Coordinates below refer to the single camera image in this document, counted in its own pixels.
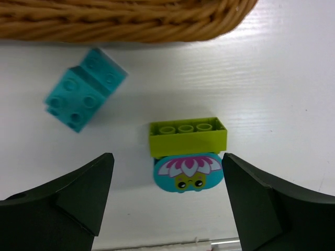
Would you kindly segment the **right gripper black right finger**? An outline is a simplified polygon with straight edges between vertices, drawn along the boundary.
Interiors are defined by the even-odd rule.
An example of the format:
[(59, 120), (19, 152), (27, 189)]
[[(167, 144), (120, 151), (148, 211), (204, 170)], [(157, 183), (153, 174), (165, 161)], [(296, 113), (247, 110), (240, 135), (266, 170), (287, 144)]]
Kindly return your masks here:
[(222, 166), (242, 250), (334, 250), (334, 196), (231, 153), (224, 154)]

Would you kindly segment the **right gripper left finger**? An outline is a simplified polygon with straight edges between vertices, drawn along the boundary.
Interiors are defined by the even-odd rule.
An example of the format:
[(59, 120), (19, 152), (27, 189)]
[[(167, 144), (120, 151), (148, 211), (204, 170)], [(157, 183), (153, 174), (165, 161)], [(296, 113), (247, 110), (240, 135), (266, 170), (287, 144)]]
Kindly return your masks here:
[(114, 168), (104, 153), (81, 168), (1, 201), (1, 250), (91, 250)]

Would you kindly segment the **lime long lego brick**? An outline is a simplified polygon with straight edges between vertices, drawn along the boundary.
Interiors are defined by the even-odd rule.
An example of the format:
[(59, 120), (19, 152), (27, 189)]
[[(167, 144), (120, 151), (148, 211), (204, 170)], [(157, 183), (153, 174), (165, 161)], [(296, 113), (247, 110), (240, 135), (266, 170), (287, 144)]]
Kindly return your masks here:
[(217, 117), (150, 123), (150, 155), (219, 154), (227, 149), (228, 130)]

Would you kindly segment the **cyan lego cluster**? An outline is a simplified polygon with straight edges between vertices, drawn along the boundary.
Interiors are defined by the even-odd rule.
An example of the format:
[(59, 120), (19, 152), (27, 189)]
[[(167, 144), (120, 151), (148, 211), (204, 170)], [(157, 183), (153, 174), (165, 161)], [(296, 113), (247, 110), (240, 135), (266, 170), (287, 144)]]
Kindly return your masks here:
[(91, 49), (46, 97), (47, 112), (79, 133), (127, 76), (101, 49)]

